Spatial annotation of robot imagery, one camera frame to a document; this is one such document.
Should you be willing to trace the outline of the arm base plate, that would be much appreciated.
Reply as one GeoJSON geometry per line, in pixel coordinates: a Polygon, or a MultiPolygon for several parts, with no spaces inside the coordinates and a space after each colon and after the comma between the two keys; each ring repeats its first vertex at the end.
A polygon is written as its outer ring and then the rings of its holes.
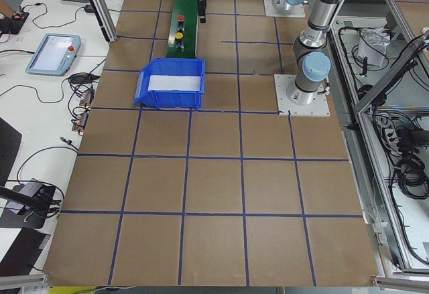
{"type": "Polygon", "coordinates": [[[305,0],[263,0],[268,17],[304,18],[305,0]]]}
{"type": "Polygon", "coordinates": [[[280,116],[329,117],[330,110],[323,84],[315,92],[298,90],[294,74],[275,74],[275,93],[280,116]]]}

